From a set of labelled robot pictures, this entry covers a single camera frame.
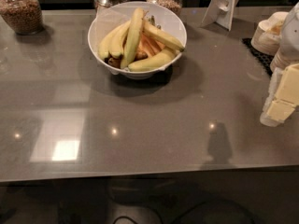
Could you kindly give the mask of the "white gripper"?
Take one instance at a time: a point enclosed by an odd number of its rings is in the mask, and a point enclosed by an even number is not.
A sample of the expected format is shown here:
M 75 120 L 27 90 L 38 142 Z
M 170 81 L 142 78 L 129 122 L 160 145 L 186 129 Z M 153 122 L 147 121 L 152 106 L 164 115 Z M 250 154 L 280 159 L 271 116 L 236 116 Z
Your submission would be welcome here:
M 296 105 L 299 105 L 299 63 L 289 65 L 284 71 L 277 67 L 270 79 L 261 124 L 277 127 L 293 113 Z

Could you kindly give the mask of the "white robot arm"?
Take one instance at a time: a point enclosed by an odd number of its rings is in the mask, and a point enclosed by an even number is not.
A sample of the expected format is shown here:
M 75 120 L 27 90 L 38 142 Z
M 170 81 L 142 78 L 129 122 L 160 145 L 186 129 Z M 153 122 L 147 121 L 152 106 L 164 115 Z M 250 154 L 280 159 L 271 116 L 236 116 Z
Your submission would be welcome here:
M 282 24 L 279 49 L 270 68 L 273 74 L 260 122 L 277 127 L 299 106 L 299 3 Z

